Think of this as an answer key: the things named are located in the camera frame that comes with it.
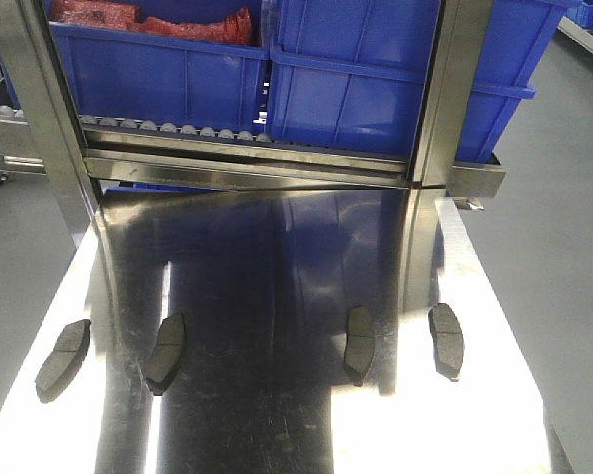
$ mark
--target metal rail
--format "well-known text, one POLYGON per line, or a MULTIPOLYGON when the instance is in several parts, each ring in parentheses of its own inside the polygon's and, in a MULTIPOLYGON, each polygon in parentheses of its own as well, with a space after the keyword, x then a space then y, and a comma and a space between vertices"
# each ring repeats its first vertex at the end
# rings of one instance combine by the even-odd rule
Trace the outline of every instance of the metal rail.
POLYGON ((589 33, 587 30, 584 30, 582 27, 566 17, 562 18, 559 29, 584 49, 593 54, 593 35, 591 35, 591 33, 589 33))

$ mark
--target concrete floor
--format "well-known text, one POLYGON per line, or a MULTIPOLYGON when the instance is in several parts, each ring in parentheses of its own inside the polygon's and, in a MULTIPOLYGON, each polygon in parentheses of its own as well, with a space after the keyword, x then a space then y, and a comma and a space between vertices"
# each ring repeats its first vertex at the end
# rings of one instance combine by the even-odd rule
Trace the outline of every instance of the concrete floor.
MULTIPOLYGON (((593 474, 593 58, 562 35, 496 152, 509 174, 463 214, 576 473, 593 474)), ((44 177, 0 188, 0 405, 73 249, 44 177)))
POLYGON ((556 35, 496 153, 508 175, 464 223, 565 450, 593 474, 593 57, 556 35))

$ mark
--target gray brake pad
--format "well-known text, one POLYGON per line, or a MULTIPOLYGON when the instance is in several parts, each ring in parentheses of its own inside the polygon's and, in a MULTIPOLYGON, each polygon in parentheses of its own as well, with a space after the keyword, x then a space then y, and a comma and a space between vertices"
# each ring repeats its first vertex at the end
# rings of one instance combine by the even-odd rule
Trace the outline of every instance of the gray brake pad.
POLYGON ((452 381, 459 380, 464 363, 464 335, 457 316, 448 304, 440 303, 430 310, 428 321, 433 337, 435 369, 452 381))
POLYGON ((90 347, 90 321, 66 325, 36 377, 36 392, 42 403, 52 402, 70 385, 90 347))
POLYGON ((163 320, 158 330, 156 346, 145 366, 147 386, 154 395, 162 395, 176 377, 186 339, 182 314, 163 320))
POLYGON ((349 310, 347 317, 347 344, 344 368, 354 385, 363 385, 376 350, 374 320, 367 308, 360 306, 349 310))

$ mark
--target stainless steel table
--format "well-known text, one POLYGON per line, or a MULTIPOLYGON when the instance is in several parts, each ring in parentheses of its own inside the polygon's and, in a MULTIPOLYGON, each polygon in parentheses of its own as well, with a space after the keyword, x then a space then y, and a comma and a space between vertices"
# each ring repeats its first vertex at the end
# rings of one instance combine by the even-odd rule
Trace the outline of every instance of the stainless steel table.
POLYGON ((0 413, 0 473, 570 473, 452 200, 440 190, 107 193, 0 413), (460 380, 435 370, 448 303, 460 380), (343 370, 347 312, 376 350, 343 370), (182 366, 153 397, 161 320, 182 366), (34 380, 92 322, 72 383, 34 380))

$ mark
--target metal surface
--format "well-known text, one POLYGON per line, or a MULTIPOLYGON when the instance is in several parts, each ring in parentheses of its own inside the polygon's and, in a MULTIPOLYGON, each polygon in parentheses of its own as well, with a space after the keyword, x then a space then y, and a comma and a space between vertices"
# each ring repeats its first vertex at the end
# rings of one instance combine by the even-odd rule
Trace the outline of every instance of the metal surface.
POLYGON ((90 175, 101 179, 221 190, 408 187, 407 181, 399 173, 305 163, 246 164, 95 149, 86 150, 85 163, 90 175))
POLYGON ((494 198, 506 173, 500 164, 456 161, 446 189, 452 196, 460 198, 494 198))
POLYGON ((78 242, 97 207, 97 193, 83 165, 83 134, 42 0, 0 0, 0 55, 68 229, 78 242))
POLYGON ((44 175, 46 170, 40 158, 19 158, 0 155, 0 172, 36 173, 44 175))
POLYGON ((584 49, 593 54, 593 35, 589 31, 583 29, 566 17, 562 17, 559 29, 565 35, 584 47, 584 49))
POLYGON ((16 117, 0 116, 0 154, 37 158, 29 125, 16 117))
POLYGON ((398 157, 361 153, 358 151, 331 150, 311 146, 294 146, 262 142, 242 143, 235 140, 215 140, 189 135, 163 134, 149 131, 124 131, 105 129, 99 126, 84 126, 88 146, 95 149, 143 149, 143 153, 171 154, 182 153, 190 158, 208 156, 219 160, 225 157, 233 160, 240 157, 249 163, 265 164, 268 161, 295 162, 313 165, 326 165, 339 168, 355 168, 372 171, 404 173, 406 163, 398 157))
POLYGON ((471 210, 473 212, 483 212, 485 207, 476 197, 453 197, 455 207, 459 210, 471 210))
POLYGON ((106 195, 0 413, 0 473, 38 471, 571 472, 439 190, 106 195), (435 372, 436 302, 462 327, 457 383, 435 372), (376 329, 360 388, 342 369, 358 305, 376 329), (175 313, 185 360, 153 398, 141 368, 175 313), (82 318, 86 361, 43 405, 35 375, 82 318))
POLYGON ((466 119, 493 0, 446 0, 431 61, 410 178, 448 182, 466 119))

